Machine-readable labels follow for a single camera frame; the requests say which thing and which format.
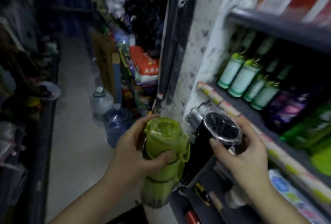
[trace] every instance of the white speckled wall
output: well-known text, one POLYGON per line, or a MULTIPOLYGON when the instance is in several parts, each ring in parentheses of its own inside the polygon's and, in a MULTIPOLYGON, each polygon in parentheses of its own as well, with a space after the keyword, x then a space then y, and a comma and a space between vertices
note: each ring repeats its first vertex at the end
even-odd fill
POLYGON ((206 100, 195 90, 198 81, 216 80, 226 57, 232 24, 225 24, 227 13, 235 5, 253 8, 258 0, 197 0, 188 43, 175 89, 173 103, 164 106, 163 115, 180 121, 183 116, 206 100))

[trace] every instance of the blue and white package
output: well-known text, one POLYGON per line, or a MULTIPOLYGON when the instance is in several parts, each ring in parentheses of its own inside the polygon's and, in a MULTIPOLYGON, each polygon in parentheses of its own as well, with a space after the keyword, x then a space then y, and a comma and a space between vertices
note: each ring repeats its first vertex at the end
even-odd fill
POLYGON ((277 170, 268 171, 271 184, 288 202, 312 224, 330 224, 330 222, 277 170))

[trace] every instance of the black tumbler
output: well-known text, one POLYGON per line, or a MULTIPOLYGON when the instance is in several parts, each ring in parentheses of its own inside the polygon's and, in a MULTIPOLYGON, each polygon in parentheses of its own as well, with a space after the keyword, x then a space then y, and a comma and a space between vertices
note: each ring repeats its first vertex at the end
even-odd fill
POLYGON ((195 142, 191 145, 190 160, 185 164, 181 184, 188 186, 198 172, 213 155, 209 139, 220 141, 226 149, 241 144, 241 129, 228 115, 209 112, 195 132, 195 142))

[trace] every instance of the clear water jug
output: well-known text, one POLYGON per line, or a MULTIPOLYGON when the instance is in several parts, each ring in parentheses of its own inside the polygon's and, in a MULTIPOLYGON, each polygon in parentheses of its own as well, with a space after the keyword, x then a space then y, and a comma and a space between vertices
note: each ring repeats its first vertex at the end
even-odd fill
POLYGON ((102 86, 97 87, 96 91, 89 99, 93 117, 97 121, 102 121, 105 112, 114 106, 113 97, 105 91, 102 86))
POLYGON ((114 104, 114 107, 104 115, 105 132, 107 142, 115 148, 119 138, 132 126, 132 114, 121 104, 114 104))

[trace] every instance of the aisle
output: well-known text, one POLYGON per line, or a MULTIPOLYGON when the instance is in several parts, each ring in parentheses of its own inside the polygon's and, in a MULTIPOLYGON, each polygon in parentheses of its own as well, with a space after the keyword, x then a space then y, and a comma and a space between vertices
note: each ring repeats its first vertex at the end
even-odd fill
MULTIPOLYGON (((88 95, 95 85, 85 41, 62 37, 61 46, 58 85, 62 94, 56 103, 46 221, 101 178, 114 152, 89 109, 88 95)), ((138 186, 126 192, 105 222, 133 208, 135 200, 139 200, 138 186)))

